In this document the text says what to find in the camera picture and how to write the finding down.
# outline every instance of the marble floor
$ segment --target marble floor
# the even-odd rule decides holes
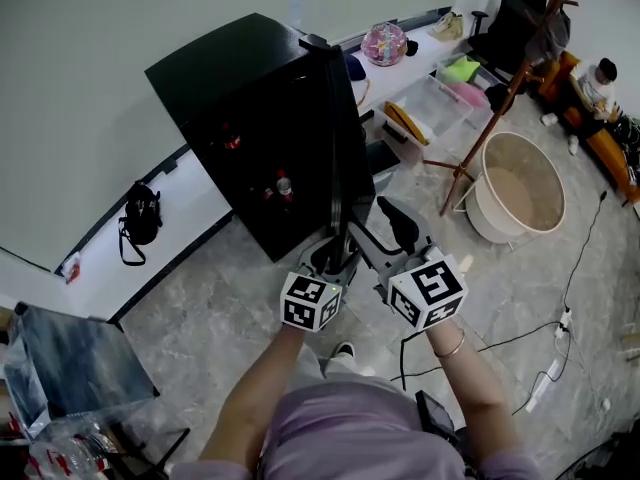
[[[411,145],[400,148],[404,162],[384,193],[419,209],[429,219],[441,248],[458,262],[472,261],[466,273],[470,295],[455,318],[480,348],[560,317],[569,274],[587,237],[599,195],[609,191],[567,295],[573,310],[573,333],[587,369],[583,369],[578,347],[572,343],[561,379],[546,389],[531,412],[523,410],[515,416],[545,478],[555,478],[612,431],[624,429],[640,409],[640,369],[625,362],[619,341],[629,324],[640,320],[640,221],[632,208],[621,207],[620,197],[586,151],[570,156],[561,128],[544,128],[539,116],[536,104],[526,95],[519,96],[498,130],[532,139],[561,175],[566,216],[550,235],[522,243],[511,252],[482,239],[464,213],[449,212],[440,218],[438,210],[451,174],[424,167]],[[446,147],[434,147],[433,155],[449,161],[460,159],[478,135],[465,126]],[[368,225],[392,241],[377,207]],[[162,393],[131,422],[142,438],[155,436],[149,447],[152,455],[170,440],[158,432],[188,426],[191,435],[174,460],[198,456],[225,396],[279,327],[280,289],[304,247],[274,265],[243,224],[234,219],[121,321]],[[371,290],[375,284],[375,274],[362,264],[341,313],[324,332],[310,335],[308,343],[319,355],[327,355],[337,342],[348,338],[355,343],[361,366],[371,366],[379,376],[392,378],[399,372],[400,341],[411,329],[377,298]],[[514,409],[527,400],[540,370],[547,370],[556,359],[563,361],[554,347],[553,329],[548,326],[483,353],[504,383]],[[565,338],[558,342],[558,349],[564,352],[567,345]],[[436,364],[420,339],[407,345],[408,372]],[[424,389],[440,400],[454,422],[462,424],[441,372],[412,378],[408,385],[410,391]],[[601,409],[605,397],[611,402],[608,412]]]

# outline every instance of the lavender top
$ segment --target lavender top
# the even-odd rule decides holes
[[[334,382],[286,395],[274,416],[258,477],[265,480],[465,480],[458,452],[422,431],[417,406],[390,390]],[[521,450],[485,460],[487,480],[541,480]],[[171,480],[250,480],[225,461],[178,464]]]

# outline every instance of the black cabinet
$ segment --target black cabinet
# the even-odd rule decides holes
[[[146,71],[187,143],[274,261],[329,224],[332,201],[343,218],[354,207],[366,218],[374,195],[341,52],[301,38],[252,14]],[[276,188],[280,170],[292,183],[290,201]]]

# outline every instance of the black backpack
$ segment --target black backpack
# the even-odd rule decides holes
[[[154,194],[143,182],[136,181],[127,192],[125,206],[126,217],[118,220],[120,235],[120,258],[122,263],[130,267],[144,265],[147,258],[138,245],[147,245],[155,239],[158,228],[162,227],[160,220],[160,192]],[[140,261],[127,261],[122,254],[122,239],[126,238],[133,250],[142,258]]]

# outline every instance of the white marker cube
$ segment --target white marker cube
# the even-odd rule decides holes
[[[280,320],[318,332],[338,314],[341,295],[340,286],[289,272],[280,292]]]
[[[455,259],[448,255],[389,279],[387,303],[422,330],[455,315],[468,293]]]

